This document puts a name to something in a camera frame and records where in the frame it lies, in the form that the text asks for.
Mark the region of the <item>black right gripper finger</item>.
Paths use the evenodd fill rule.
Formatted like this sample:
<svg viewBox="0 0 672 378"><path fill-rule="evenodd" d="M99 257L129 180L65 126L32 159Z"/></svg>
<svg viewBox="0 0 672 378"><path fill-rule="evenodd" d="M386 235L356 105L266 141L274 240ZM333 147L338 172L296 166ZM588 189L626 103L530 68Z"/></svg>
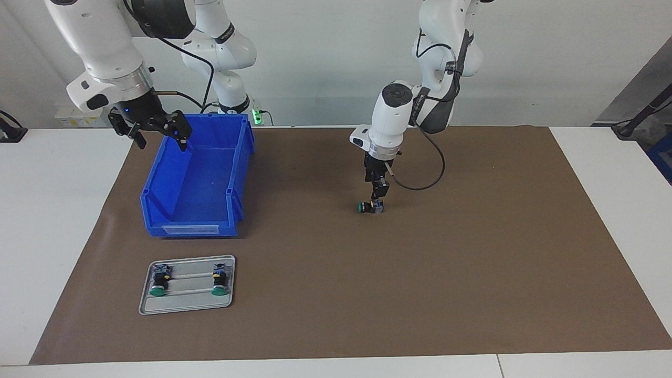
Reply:
<svg viewBox="0 0 672 378"><path fill-rule="evenodd" d="M153 118L153 126L164 137L173 139L180 151L187 151L188 141L192 134L191 124L182 111L177 110L171 114L163 114Z"/></svg>
<svg viewBox="0 0 672 378"><path fill-rule="evenodd" d="M127 120L119 112L118 108L110 109L108 120L117 135L127 137L134 141L139 149L145 149L146 139L139 128L139 126L141 126L140 124L134 123L133 125L129 125Z"/></svg>

